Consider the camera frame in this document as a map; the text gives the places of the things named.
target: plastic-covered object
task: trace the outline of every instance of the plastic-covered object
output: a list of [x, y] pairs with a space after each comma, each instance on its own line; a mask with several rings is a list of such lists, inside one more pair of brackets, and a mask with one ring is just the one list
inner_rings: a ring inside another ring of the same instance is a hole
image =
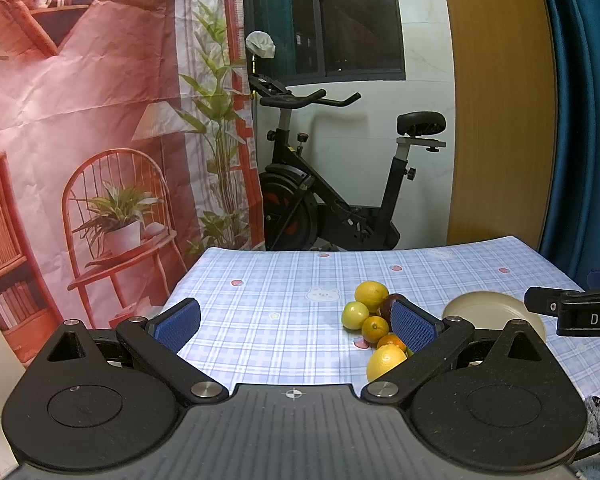
[[247, 49], [252, 54], [264, 59], [273, 59], [276, 55], [276, 45], [273, 43], [271, 36], [261, 30], [254, 30], [244, 40], [247, 44]]

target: chair backrest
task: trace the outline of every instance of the chair backrest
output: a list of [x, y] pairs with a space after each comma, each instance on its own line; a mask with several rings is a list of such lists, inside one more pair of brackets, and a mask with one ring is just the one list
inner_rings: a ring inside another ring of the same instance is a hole
[[85, 160], [75, 170], [62, 194], [64, 236], [75, 277], [80, 273], [76, 256], [77, 244], [88, 247], [92, 259], [100, 256], [104, 250], [102, 238], [89, 245], [80, 233], [72, 232], [94, 216], [94, 213], [89, 211], [89, 204], [85, 199], [105, 196], [104, 184], [118, 188], [133, 186], [159, 198], [160, 202], [152, 205], [144, 214], [144, 224], [159, 222], [169, 231], [173, 229], [169, 191], [162, 171], [155, 161], [145, 153], [130, 148], [116, 148], [98, 153]]

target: pile of fruit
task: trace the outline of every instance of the pile of fruit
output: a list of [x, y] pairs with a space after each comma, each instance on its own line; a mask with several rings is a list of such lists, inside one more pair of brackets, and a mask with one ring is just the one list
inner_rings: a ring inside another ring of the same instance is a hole
[[375, 381], [413, 353], [390, 333], [391, 305], [401, 294], [389, 294], [379, 282], [363, 282], [355, 293], [356, 301], [347, 303], [342, 312], [342, 325], [349, 330], [362, 330], [362, 337], [376, 346], [366, 365], [366, 380]]

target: checkered tablecloth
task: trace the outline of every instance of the checkered tablecloth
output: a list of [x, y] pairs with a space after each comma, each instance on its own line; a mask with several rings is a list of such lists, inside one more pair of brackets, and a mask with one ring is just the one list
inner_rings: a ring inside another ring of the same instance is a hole
[[[578, 288], [514, 237], [444, 248], [382, 252], [257, 252], [209, 249], [174, 290], [166, 308], [193, 297], [199, 332], [180, 351], [233, 391], [237, 383], [366, 384], [371, 349], [354, 345], [340, 324], [344, 304], [365, 280], [384, 283], [439, 317], [473, 290], [522, 300], [530, 286]], [[583, 396], [600, 397], [600, 338], [555, 335], [548, 345]]]

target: stationary bike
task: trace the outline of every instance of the stationary bike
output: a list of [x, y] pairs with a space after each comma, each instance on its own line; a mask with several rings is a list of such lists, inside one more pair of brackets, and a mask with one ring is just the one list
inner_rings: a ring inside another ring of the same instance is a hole
[[345, 107], [360, 99], [360, 94], [356, 92], [344, 101], [334, 101], [325, 99], [325, 90], [295, 96], [279, 81], [263, 75], [252, 74], [249, 82], [251, 89], [261, 96], [262, 106], [280, 109], [277, 129], [267, 133], [267, 140], [274, 143], [272, 161], [260, 174], [267, 250], [307, 250], [318, 237], [347, 251], [393, 249], [400, 233], [391, 218], [402, 179], [406, 175], [413, 180], [416, 175], [415, 168], [407, 169], [409, 149], [426, 146], [427, 151], [438, 152], [444, 148], [446, 142], [422, 138], [442, 132], [446, 128], [444, 116], [437, 112], [398, 116], [400, 137], [396, 139], [398, 147], [381, 206], [352, 206], [302, 158], [308, 134], [298, 133], [297, 148], [289, 145], [289, 124], [293, 110], [310, 104]]

